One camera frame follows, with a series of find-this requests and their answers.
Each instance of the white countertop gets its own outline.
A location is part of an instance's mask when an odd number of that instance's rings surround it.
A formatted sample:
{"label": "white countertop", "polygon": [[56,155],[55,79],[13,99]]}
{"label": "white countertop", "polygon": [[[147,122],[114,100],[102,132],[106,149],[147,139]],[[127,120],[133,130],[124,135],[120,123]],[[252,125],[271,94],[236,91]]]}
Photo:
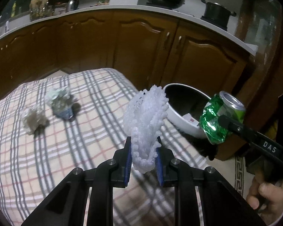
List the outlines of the white countertop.
{"label": "white countertop", "polygon": [[164,9],[164,8],[159,8],[159,7],[152,7],[152,6],[142,6],[142,5],[103,5],[103,6],[96,6],[96,7],[88,7],[88,8],[82,8],[82,9],[78,9],[75,11],[71,11],[68,13],[63,13],[61,15],[56,15],[56,16],[51,16],[48,18],[44,18],[44,19],[38,19],[32,22],[29,22],[27,24],[21,25],[15,29],[12,29],[10,31],[8,31],[7,33],[3,34],[0,36],[0,39],[2,39],[3,37],[5,37],[6,35],[13,33],[16,30],[19,30],[25,26],[28,25],[32,25],[35,23],[39,23],[45,20],[49,20],[49,19],[56,19],[62,16],[66,16],[69,14],[73,14],[73,13],[80,13],[80,12],[86,12],[86,11],[91,11],[91,10],[100,10],[100,9],[138,9],[138,10],[144,10],[144,11],[151,11],[151,12],[157,12],[157,13],[162,13],[162,14],[167,14],[167,15],[171,15],[171,16],[175,16],[181,19],[186,19],[189,20],[191,22],[197,23],[199,25],[203,25],[206,28],[209,28],[213,31],[216,31],[217,33],[225,36],[226,38],[230,39],[231,41],[233,41],[234,43],[236,43],[237,45],[239,45],[240,47],[242,47],[243,49],[245,49],[247,52],[249,52],[251,55],[255,56],[256,55],[256,51],[254,51],[252,48],[250,48],[246,43],[244,43],[243,41],[239,40],[237,37],[233,36],[232,34],[228,33],[227,31],[224,31],[223,29],[212,25],[206,21],[203,21],[201,19],[198,19],[192,15],[189,14],[185,14],[185,13],[180,13],[174,10],[169,10],[169,9]]}

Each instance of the soda can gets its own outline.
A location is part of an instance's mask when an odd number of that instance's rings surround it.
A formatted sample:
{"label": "soda can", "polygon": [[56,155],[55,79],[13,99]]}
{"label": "soda can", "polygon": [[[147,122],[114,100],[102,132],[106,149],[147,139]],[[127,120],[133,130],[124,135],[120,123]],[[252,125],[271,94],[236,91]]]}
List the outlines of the soda can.
{"label": "soda can", "polygon": [[227,92],[221,91],[205,105],[199,119],[200,127],[203,129],[211,144],[223,143],[230,132],[219,126],[218,118],[226,115],[234,120],[243,122],[245,115],[244,105]]}

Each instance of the crumpled wrapper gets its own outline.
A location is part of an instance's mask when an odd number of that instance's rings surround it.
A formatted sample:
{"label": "crumpled wrapper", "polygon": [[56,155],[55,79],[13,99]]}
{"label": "crumpled wrapper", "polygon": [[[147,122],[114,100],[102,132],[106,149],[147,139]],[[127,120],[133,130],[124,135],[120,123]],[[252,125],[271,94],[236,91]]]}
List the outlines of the crumpled wrapper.
{"label": "crumpled wrapper", "polygon": [[72,105],[76,101],[68,87],[51,89],[45,96],[45,102],[51,107],[52,112],[64,120],[73,117]]}
{"label": "crumpled wrapper", "polygon": [[20,114],[24,131],[31,135],[35,132],[38,126],[46,126],[47,118],[45,110],[39,105],[25,107]]}

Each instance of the plaid fabric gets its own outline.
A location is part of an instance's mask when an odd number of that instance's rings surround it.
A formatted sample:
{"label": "plaid fabric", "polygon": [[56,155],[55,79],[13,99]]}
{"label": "plaid fabric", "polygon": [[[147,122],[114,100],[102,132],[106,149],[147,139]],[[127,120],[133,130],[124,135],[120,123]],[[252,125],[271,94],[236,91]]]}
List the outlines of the plaid fabric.
{"label": "plaid fabric", "polygon": [[[44,96],[68,86],[81,110],[73,122],[52,115]],[[0,101],[0,209],[11,225],[28,215],[75,167],[97,167],[124,146],[122,115],[137,92],[114,69],[83,71],[69,76],[24,83]],[[40,104],[50,125],[27,135],[20,122],[24,106]],[[177,158],[199,168],[206,159],[168,122],[162,142]],[[160,188],[155,171],[141,174],[132,167],[126,189],[114,189],[115,225],[173,225],[174,190]]]}

